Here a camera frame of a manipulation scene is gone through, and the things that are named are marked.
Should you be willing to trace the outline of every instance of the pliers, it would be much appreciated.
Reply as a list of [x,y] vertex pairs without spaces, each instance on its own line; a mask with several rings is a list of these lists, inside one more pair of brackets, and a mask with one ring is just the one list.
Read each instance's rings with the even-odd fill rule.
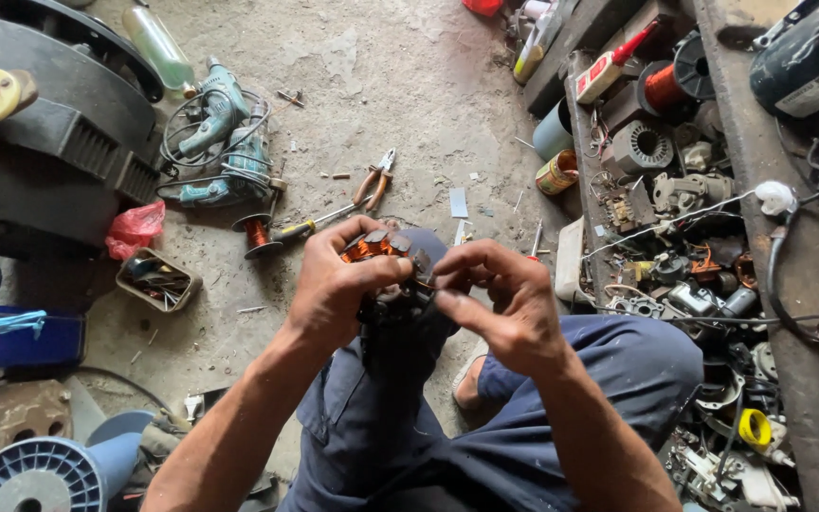
[[384,197],[384,190],[388,187],[388,182],[394,177],[394,175],[391,174],[391,165],[393,165],[394,157],[396,156],[397,148],[392,147],[384,154],[384,157],[381,158],[381,163],[377,166],[369,166],[369,176],[365,177],[365,180],[358,186],[358,190],[353,196],[354,205],[358,206],[358,204],[362,203],[362,200],[366,196],[365,192],[371,187],[372,181],[377,178],[378,188],[375,189],[375,193],[371,196],[369,202],[366,203],[365,210],[372,211],[378,207],[378,203],[381,201],[381,198]]

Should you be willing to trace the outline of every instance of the red plastic bag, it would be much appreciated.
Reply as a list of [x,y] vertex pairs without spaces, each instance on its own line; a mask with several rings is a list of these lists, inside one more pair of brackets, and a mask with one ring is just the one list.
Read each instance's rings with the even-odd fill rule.
[[136,250],[146,247],[150,239],[163,232],[166,203],[157,201],[141,208],[132,208],[113,219],[107,234],[109,257],[127,260]]
[[501,9],[502,0],[461,0],[474,13],[490,17]]

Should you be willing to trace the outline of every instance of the small box of parts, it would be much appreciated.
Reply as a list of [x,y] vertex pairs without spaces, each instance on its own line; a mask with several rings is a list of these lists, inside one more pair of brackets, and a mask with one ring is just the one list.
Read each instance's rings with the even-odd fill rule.
[[116,284],[157,311],[179,311],[201,289],[201,277],[146,247],[122,263]]
[[[0,306],[0,319],[33,310]],[[83,314],[48,311],[38,328],[0,333],[0,368],[12,366],[77,365],[86,353],[87,319]]]

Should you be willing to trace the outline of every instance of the dirty floor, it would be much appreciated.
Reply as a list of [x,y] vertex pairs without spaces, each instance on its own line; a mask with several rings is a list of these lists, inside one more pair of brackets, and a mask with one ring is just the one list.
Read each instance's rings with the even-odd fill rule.
[[[473,15],[459,0],[150,3],[199,77],[206,75],[205,57],[216,55],[243,87],[277,108],[283,106],[273,96],[277,89],[305,91],[303,110],[279,111],[271,124],[271,156],[286,159],[284,179],[290,182],[277,219],[312,218],[346,205],[364,169],[395,146],[395,178],[381,219],[436,229],[451,245],[458,220],[450,216],[448,190],[462,187],[473,224],[466,231],[474,238],[495,238],[528,252],[544,216],[540,248],[556,248],[565,220],[532,184],[540,158],[515,139],[529,140],[535,121],[520,106],[520,88],[508,68],[495,62],[505,52],[493,20]],[[120,14],[129,4],[97,0],[88,12],[123,33]],[[351,173],[351,180],[320,176],[341,172]],[[126,375],[182,410],[186,392],[231,385],[261,354],[289,308],[301,244],[277,258],[244,261],[243,235],[229,226],[254,212],[254,206],[167,211],[165,232],[154,247],[204,279],[203,290],[181,313],[154,311],[110,287],[115,262],[30,265],[0,259],[6,270],[0,302],[69,309],[92,302],[85,363]],[[542,257],[552,272],[554,260],[553,254]],[[269,307],[237,313],[261,305]],[[475,341],[470,332],[451,338],[425,388],[449,436],[467,428],[449,386]],[[107,415],[147,405],[121,384],[82,380]],[[267,466],[284,481],[297,469],[299,438],[293,417]]]

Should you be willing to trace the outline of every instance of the man's left hand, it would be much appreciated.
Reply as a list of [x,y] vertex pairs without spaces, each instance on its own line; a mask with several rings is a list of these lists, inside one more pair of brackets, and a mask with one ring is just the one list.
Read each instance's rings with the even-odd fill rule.
[[412,273],[409,258],[376,256],[358,263],[340,259],[350,241],[376,229],[387,226],[357,215],[306,241],[287,323],[328,355],[358,334],[356,313],[363,294],[403,283]]

